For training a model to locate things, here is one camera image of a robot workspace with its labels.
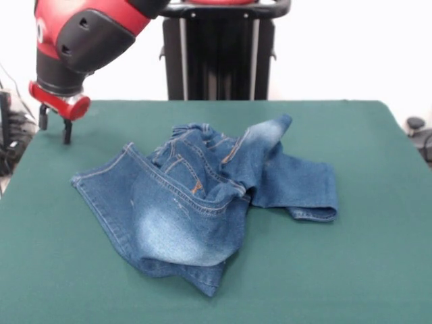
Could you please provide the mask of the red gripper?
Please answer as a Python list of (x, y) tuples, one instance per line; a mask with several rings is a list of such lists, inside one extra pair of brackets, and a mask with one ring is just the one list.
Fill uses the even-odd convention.
[(48, 128), (48, 110), (56, 111), (63, 120), (63, 143), (70, 144), (72, 138), (72, 121), (82, 118), (88, 111), (91, 100), (83, 94), (62, 98), (43, 90), (36, 82), (30, 81), (30, 95), (41, 103), (39, 108), (38, 126), (41, 130)]

